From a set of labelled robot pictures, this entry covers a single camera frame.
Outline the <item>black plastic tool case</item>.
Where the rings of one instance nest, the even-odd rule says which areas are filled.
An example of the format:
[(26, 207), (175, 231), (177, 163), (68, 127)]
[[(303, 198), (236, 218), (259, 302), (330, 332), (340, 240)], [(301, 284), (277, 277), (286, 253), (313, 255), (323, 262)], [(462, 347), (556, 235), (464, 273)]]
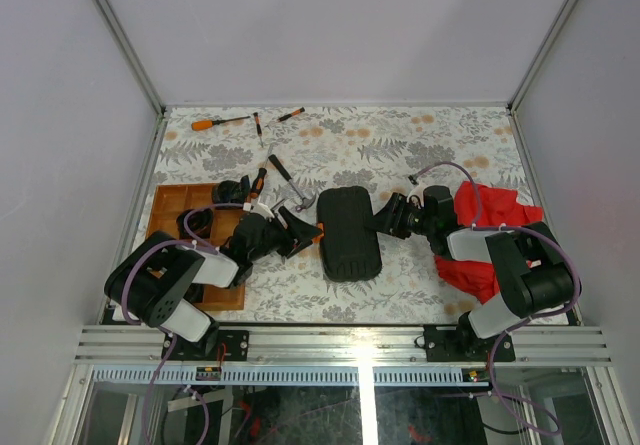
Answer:
[(317, 201), (324, 274), (333, 282), (368, 281), (382, 270), (379, 241), (366, 227), (373, 217), (370, 195), (361, 186), (331, 188)]

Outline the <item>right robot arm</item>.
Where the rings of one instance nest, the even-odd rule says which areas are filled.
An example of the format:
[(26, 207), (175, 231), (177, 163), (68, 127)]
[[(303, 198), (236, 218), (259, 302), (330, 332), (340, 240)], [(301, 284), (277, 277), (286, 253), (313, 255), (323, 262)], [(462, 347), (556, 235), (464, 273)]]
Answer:
[(366, 225), (406, 239), (427, 239), (440, 277), (474, 296), (456, 334), (458, 352), (478, 359), (492, 338), (529, 319), (564, 313), (581, 283), (571, 260), (544, 223), (539, 206), (514, 190), (464, 182), (456, 192), (429, 186), (420, 196), (393, 194)]

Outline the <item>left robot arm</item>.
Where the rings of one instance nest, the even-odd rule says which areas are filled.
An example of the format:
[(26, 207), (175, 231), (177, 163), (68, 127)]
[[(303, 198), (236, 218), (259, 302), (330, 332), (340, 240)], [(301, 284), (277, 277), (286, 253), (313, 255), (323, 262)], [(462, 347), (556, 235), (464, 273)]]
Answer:
[(261, 203), (214, 204), (210, 211), (240, 209), (232, 235), (220, 246), (207, 244), (184, 221), (188, 239), (152, 233), (111, 272), (104, 293), (116, 302), (124, 320), (144, 324), (184, 340), (197, 359), (212, 357), (219, 346), (219, 324), (186, 299), (193, 285), (228, 289), (242, 284), (254, 262), (272, 253), (288, 259), (323, 235), (323, 230), (285, 207), (274, 211)]

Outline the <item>red cloth bag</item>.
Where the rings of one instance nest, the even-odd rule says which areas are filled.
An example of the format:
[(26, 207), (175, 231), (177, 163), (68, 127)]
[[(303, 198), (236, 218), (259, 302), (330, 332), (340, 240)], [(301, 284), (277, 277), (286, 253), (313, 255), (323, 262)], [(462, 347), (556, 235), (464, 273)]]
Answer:
[(515, 237), (513, 232), (498, 227), (540, 222), (544, 210), (521, 204), (515, 190), (474, 186), (465, 181), (455, 194), (454, 211), (459, 224), (476, 228), (459, 230), (447, 239), (453, 257), (437, 256), (436, 269), (446, 283), (484, 304), (500, 293), (494, 266), (501, 253), (500, 244)]

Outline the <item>aluminium front rail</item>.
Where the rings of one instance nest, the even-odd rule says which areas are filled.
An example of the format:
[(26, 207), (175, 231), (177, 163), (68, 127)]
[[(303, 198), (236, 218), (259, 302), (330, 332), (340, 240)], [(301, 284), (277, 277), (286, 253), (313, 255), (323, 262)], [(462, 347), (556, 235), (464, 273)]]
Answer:
[(456, 360), (444, 342), (449, 327), (431, 336), (421, 326), (226, 326), (221, 349), (202, 361), (163, 357), (169, 339), (135, 326), (87, 326), (74, 363), (96, 381), (143, 384), (464, 385), (487, 355)]

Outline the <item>dark patterned rolled cloth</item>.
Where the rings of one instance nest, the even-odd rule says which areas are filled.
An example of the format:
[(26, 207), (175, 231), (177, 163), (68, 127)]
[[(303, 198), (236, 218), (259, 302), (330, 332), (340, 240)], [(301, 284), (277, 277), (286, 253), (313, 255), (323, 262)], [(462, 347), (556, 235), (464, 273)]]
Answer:
[(224, 180), (213, 187), (211, 199), (214, 204), (242, 204), (247, 200), (250, 189), (248, 175), (239, 180)]

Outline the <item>small precision screwdriver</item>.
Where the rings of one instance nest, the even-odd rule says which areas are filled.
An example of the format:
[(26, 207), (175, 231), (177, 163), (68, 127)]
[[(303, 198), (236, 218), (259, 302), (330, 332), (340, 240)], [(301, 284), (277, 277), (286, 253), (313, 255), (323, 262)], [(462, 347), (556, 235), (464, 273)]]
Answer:
[(262, 132), (262, 126), (261, 126), (259, 113), (258, 112), (254, 112), (252, 115), (253, 115), (253, 118), (254, 118), (255, 127), (256, 127), (256, 133), (257, 133), (257, 137), (258, 137), (260, 146), (264, 147), (263, 132)]
[(283, 115), (281, 115), (281, 116), (279, 116), (279, 117), (277, 117), (277, 118), (275, 118), (275, 119), (271, 120), (271, 121), (268, 123), (268, 125), (269, 125), (269, 126), (271, 126), (272, 124), (277, 124), (277, 123), (283, 123), (283, 122), (286, 122), (286, 121), (288, 121), (289, 119), (291, 119), (291, 118), (293, 118), (293, 117), (295, 117), (295, 116), (297, 116), (297, 115), (300, 115), (300, 114), (304, 113), (305, 111), (306, 111), (306, 109), (305, 109), (304, 107), (300, 107), (300, 108), (298, 108), (298, 109), (292, 110), (292, 111), (290, 111), (290, 112), (288, 112), (288, 113), (285, 113), (285, 114), (283, 114)]

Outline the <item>large orange screwdriver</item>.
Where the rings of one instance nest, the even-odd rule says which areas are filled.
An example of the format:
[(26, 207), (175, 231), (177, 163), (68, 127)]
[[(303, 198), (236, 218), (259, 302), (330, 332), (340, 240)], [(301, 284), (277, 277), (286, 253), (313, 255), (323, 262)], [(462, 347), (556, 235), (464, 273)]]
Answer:
[(225, 125), (232, 122), (238, 122), (248, 119), (248, 116), (234, 117), (229, 119), (212, 119), (212, 120), (200, 120), (191, 124), (191, 129), (196, 132), (205, 131), (220, 125)]

